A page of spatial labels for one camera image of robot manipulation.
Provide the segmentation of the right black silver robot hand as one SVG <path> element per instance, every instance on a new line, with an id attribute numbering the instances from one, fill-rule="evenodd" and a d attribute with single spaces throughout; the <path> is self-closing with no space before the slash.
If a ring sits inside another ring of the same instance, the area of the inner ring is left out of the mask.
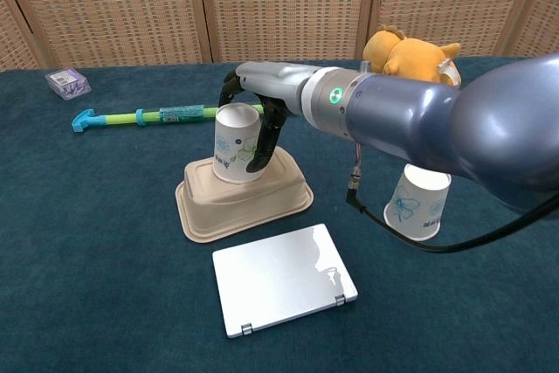
<path id="1" fill-rule="evenodd" d="M 269 163 L 286 118 L 302 113 L 302 89 L 318 70 L 317 66 L 302 64 L 250 61 L 225 76 L 218 102 L 220 107 L 246 91 L 258 96 L 264 111 L 256 150 L 246 166 L 248 173 L 258 172 Z"/>

